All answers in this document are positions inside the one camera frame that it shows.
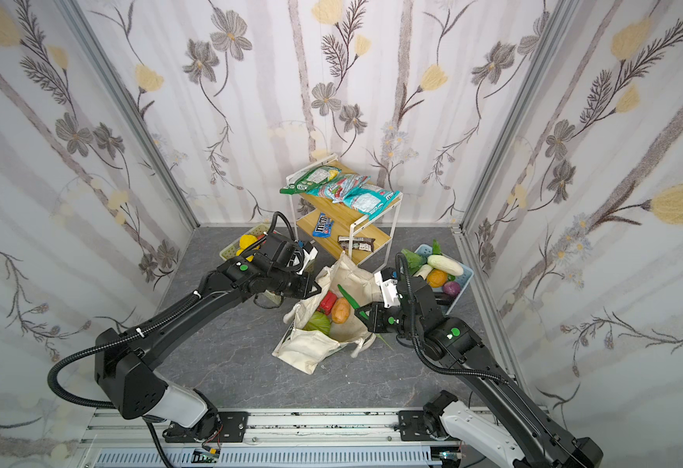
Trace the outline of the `green cucumber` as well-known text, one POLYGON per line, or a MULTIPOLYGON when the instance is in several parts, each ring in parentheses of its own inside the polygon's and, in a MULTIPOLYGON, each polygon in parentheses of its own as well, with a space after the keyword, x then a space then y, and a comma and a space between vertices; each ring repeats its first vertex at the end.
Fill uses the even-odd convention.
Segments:
POLYGON ((388 328, 396 324, 396 319, 391 315, 386 304, 380 301, 373 301, 365 305, 360 305, 356 299, 345 290, 343 286, 338 287, 341 295, 349 302, 354 316, 366 327, 370 337, 358 346, 354 355, 367 350, 376 340, 378 333, 387 333, 388 328))

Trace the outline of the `red bell pepper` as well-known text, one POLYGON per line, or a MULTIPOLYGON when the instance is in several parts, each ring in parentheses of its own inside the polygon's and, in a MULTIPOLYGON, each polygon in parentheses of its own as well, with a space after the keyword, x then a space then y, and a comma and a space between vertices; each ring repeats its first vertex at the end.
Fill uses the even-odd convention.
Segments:
POLYGON ((323 300, 321 300, 316 311, 321 312, 321 313, 329 316, 337 301, 338 301, 338 297, 333 292, 328 291, 328 292, 326 292, 323 300))

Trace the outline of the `orange potato vegetable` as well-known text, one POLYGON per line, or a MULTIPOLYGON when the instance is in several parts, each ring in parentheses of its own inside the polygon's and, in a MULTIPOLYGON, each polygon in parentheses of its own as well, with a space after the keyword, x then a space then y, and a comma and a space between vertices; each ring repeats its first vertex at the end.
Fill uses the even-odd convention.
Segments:
POLYGON ((344 324, 352 314, 352 306, 346 298, 338 298, 334 303, 330 317, 334 324, 344 324))

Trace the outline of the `green cabbage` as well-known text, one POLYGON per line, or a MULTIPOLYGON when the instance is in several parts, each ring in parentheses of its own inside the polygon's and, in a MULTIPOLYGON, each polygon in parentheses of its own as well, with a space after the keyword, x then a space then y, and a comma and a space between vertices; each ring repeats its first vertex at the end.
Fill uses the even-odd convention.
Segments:
POLYGON ((304 326, 304 331, 320 332, 323 333, 323 335, 326 335, 326 337, 329 337, 331 333, 331 327, 331 319, 327 315, 316 311, 314 314, 312 314, 308 320, 308 323, 306 323, 304 326))

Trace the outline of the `cream canvas grocery bag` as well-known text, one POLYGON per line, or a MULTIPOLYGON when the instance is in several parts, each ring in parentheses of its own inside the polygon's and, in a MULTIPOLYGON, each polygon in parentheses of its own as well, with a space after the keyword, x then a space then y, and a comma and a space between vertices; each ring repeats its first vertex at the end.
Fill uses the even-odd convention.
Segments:
POLYGON ((305 374, 313 374, 323 360, 345 347, 353 358, 370 348, 377 336, 354 312, 382 300, 374 274, 347 255, 324 267, 315 282, 321 293, 301 300, 285 315, 283 321, 290 328, 272 351, 273 357, 305 374))

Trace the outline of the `small purple onion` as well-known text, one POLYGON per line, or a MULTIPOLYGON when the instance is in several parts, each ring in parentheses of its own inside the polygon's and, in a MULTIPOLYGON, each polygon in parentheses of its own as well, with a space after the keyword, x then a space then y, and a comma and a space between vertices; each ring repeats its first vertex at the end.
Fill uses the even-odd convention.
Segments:
POLYGON ((462 286, 457 281, 449 281, 442 286, 442 292, 450 298, 457 298, 462 291, 462 286))

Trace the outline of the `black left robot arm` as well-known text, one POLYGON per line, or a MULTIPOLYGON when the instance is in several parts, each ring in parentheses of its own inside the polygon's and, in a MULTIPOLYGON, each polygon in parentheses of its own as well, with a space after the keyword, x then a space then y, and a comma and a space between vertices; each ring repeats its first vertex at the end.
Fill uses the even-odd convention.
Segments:
POLYGON ((171 383, 157 368, 187 339, 214 319, 250 298, 271 292, 307 300, 321 292, 310 277, 295 232, 277 232, 285 214, 273 214, 267 233, 206 273, 184 298, 152 319, 119 333, 108 329, 94 346, 58 361, 48 372, 49 389, 80 407, 116 410, 125 419, 162 419, 199 443, 214 441, 224 424, 217 408, 200 392, 171 383), (104 401, 78 396, 65 389, 59 376, 71 364, 93 358, 94 380, 104 401))

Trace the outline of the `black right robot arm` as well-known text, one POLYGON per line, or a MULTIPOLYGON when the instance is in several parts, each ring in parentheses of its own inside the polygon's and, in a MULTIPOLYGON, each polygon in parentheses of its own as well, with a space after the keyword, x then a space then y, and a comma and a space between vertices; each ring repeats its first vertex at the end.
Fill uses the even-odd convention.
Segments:
POLYGON ((444 315, 437 294, 401 253, 386 278, 397 304, 370 302, 356 317, 372 333, 395 333, 425 368, 465 383, 493 415, 485 420, 444 391, 423 408, 431 437, 466 443, 501 467, 598 467, 604 452, 543 411, 466 322, 444 315))

